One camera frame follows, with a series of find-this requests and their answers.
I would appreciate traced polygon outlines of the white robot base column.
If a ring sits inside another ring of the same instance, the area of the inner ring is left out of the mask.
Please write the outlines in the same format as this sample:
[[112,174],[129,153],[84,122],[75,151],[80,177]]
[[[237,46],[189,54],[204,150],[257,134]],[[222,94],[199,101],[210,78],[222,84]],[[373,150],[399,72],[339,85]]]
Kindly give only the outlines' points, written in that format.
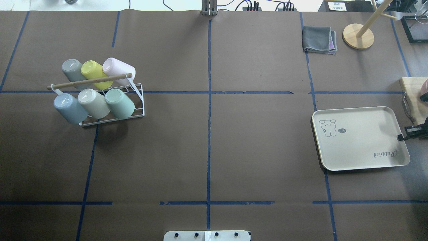
[[168,231],[164,241],[251,241],[251,233],[246,230],[193,230]]

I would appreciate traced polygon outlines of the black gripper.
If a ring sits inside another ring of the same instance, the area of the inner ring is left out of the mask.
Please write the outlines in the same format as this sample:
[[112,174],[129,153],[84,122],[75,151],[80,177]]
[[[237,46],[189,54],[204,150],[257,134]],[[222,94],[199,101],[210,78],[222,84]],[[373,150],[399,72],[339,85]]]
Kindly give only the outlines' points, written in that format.
[[428,118],[426,117],[425,122],[423,124],[417,126],[409,126],[405,127],[406,136],[403,134],[397,135],[397,139],[399,141],[404,141],[408,139],[416,139],[416,138],[427,138],[428,137]]

